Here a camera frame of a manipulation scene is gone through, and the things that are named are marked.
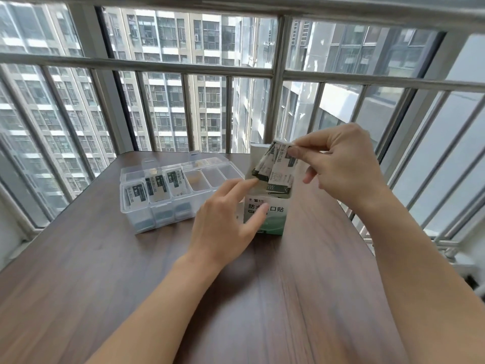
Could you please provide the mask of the person's right hand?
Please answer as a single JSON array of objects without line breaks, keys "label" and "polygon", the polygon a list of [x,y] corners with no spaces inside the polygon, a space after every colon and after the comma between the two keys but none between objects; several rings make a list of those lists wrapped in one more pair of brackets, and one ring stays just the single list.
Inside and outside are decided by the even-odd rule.
[{"label": "person's right hand", "polygon": [[356,214],[388,190],[370,135],[356,123],[306,134],[294,145],[324,153],[319,164],[308,164],[303,182],[309,184],[316,177],[319,189]]}]

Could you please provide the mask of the person's left hand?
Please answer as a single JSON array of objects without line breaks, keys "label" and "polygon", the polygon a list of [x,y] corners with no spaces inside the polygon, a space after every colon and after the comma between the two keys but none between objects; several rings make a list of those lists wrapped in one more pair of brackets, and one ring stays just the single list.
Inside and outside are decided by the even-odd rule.
[{"label": "person's left hand", "polygon": [[[250,243],[241,240],[241,223],[237,208],[258,179],[229,179],[225,181],[200,207],[192,228],[188,254],[204,266],[221,271],[238,258]],[[267,212],[262,204],[257,212]]]}]

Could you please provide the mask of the white and green bandage box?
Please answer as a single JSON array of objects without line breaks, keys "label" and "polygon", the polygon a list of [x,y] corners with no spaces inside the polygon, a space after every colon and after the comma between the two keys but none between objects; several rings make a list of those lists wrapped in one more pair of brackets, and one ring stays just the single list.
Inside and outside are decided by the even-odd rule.
[{"label": "white and green bandage box", "polygon": [[[259,163],[263,155],[269,149],[269,144],[250,145],[250,167],[246,172],[246,179],[257,178],[252,175],[253,170]],[[267,233],[273,235],[282,235],[290,205],[289,194],[269,194],[266,190],[267,181],[258,179],[258,183],[253,187],[244,200],[244,222],[246,223],[256,212],[260,205],[267,203],[269,210],[263,225],[259,228],[258,233]]]}]

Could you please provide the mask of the strip of bandage packets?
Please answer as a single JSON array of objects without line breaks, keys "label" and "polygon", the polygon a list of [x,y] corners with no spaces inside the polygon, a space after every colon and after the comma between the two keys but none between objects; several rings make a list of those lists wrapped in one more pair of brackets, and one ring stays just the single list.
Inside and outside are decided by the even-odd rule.
[{"label": "strip of bandage packets", "polygon": [[290,195],[298,159],[288,154],[293,143],[274,139],[251,170],[251,175],[266,183],[269,195]]}]

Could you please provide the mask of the person's right forearm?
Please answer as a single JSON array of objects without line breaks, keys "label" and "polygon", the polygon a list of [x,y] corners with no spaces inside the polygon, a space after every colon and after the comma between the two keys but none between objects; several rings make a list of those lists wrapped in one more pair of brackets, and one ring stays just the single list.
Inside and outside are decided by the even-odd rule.
[{"label": "person's right forearm", "polygon": [[485,303],[387,186],[355,211],[373,239],[392,317],[410,364],[485,364]]}]

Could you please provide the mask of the person's left forearm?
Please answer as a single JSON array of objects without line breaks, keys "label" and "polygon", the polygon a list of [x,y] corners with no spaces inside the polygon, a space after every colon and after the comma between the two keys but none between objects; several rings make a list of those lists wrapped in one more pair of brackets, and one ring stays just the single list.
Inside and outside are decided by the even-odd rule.
[{"label": "person's left forearm", "polygon": [[85,364],[173,364],[197,306],[227,259],[187,252]]}]

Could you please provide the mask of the clear plastic organizer box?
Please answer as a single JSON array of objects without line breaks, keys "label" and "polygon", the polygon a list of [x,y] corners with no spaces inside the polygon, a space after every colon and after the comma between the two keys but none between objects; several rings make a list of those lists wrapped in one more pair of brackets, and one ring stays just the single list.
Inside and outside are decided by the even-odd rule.
[{"label": "clear plastic organizer box", "polygon": [[[125,216],[135,234],[151,231],[176,222],[195,217],[200,206],[228,179],[244,178],[243,173],[228,159],[219,157],[201,158],[200,153],[191,153],[191,161],[174,165],[162,165],[155,158],[144,159],[141,165],[124,167],[120,172],[120,212]],[[180,167],[183,171],[189,195],[173,197],[168,188],[166,171]],[[145,178],[163,175],[170,199],[150,203]],[[148,203],[141,207],[130,207],[125,192],[128,185],[141,182],[147,193]]]}]

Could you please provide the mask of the white bandage packet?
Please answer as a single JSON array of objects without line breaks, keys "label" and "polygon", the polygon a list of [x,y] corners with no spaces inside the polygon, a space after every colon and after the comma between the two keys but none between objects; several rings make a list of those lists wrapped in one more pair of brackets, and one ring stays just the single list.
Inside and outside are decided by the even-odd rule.
[{"label": "white bandage packet", "polygon": [[170,199],[170,194],[163,175],[152,175],[145,178],[147,184],[149,202],[156,203]]},{"label": "white bandage packet", "polygon": [[130,207],[141,207],[148,203],[147,193],[141,182],[126,186],[125,192]]},{"label": "white bandage packet", "polygon": [[166,171],[166,178],[168,188],[173,197],[179,197],[190,194],[190,189],[187,187],[187,183],[180,167],[169,169]]}]

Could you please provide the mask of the high-rise apartment buildings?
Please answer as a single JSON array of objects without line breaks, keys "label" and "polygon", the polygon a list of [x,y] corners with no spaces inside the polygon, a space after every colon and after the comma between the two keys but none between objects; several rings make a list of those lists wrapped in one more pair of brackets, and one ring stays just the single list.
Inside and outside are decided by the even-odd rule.
[{"label": "high-rise apartment buildings", "polygon": [[[115,59],[271,68],[278,19],[100,6]],[[295,19],[286,69],[423,78],[445,32]],[[0,52],[84,57],[66,4],[0,1]],[[0,175],[22,223],[46,227],[117,157],[87,68],[0,68]],[[286,80],[271,102],[269,79],[117,71],[140,151],[249,153],[269,132],[287,141],[355,121],[379,145],[412,90]],[[353,115],[360,97],[361,109]]]}]

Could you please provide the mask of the steel window guard railing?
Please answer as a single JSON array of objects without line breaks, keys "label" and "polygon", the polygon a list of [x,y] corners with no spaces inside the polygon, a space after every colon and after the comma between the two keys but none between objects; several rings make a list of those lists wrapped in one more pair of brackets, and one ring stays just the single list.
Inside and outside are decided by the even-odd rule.
[{"label": "steel window guard railing", "polygon": [[[0,68],[9,64],[33,65],[34,67],[48,68],[55,67],[74,67],[87,68],[93,75],[97,71],[134,71],[138,75],[142,72],[174,73],[181,75],[183,94],[186,95],[184,85],[187,75],[197,75],[198,73],[208,73],[212,75],[226,76],[228,81],[234,77],[269,79],[271,84],[270,101],[277,89],[281,88],[283,79],[293,79],[297,81],[307,81],[308,83],[318,83],[318,94],[314,104],[316,112],[316,102],[318,97],[322,97],[325,83],[356,83],[363,86],[360,96],[368,86],[389,85],[405,90],[428,90],[443,91],[441,101],[445,100],[445,93],[451,91],[470,91],[478,93],[485,90],[485,83],[472,82],[452,82],[451,80],[436,80],[431,78],[397,78],[385,76],[366,76],[350,73],[324,73],[324,72],[300,72],[286,69],[282,62],[283,56],[287,56],[287,40],[289,38],[289,23],[293,22],[292,17],[313,17],[326,18],[335,22],[372,22],[378,26],[397,26],[397,27],[423,27],[432,30],[443,29],[444,31],[460,32],[480,32],[485,33],[485,4],[474,4],[466,0],[415,0],[412,4],[409,0],[0,0],[4,2],[27,3],[37,5],[56,3],[57,1],[71,1],[68,6],[80,9],[86,13],[88,6],[93,7],[95,12],[98,3],[122,4],[122,6],[167,6],[174,11],[192,11],[200,8],[201,11],[227,11],[233,13],[240,11],[244,16],[254,13],[256,16],[277,16],[279,30],[276,41],[276,60],[271,68],[256,67],[230,67],[207,64],[189,64],[174,62],[157,61],[137,61],[123,60],[108,57],[62,57],[50,55],[29,55],[20,53],[0,52]],[[357,111],[361,109],[360,102],[364,97],[360,97],[355,105],[353,115],[357,117]],[[461,242],[467,242],[471,238],[475,228],[485,231],[485,226],[479,223],[485,222],[485,184],[483,192],[477,192],[475,198],[471,199],[470,205],[464,206],[456,215],[457,220],[451,222],[451,231],[459,234],[465,226],[482,214],[482,219],[473,226],[467,234],[464,234]]]}]

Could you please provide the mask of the grey window frame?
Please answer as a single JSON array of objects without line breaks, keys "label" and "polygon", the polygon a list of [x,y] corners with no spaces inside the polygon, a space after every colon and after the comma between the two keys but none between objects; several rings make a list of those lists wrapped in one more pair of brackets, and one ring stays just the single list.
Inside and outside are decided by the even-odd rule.
[{"label": "grey window frame", "polygon": [[[113,58],[101,8],[93,4],[79,3],[68,3],[67,7],[84,56],[91,59]],[[136,150],[137,145],[132,140],[133,130],[118,72],[97,68],[92,70],[92,76],[116,153]]]}]

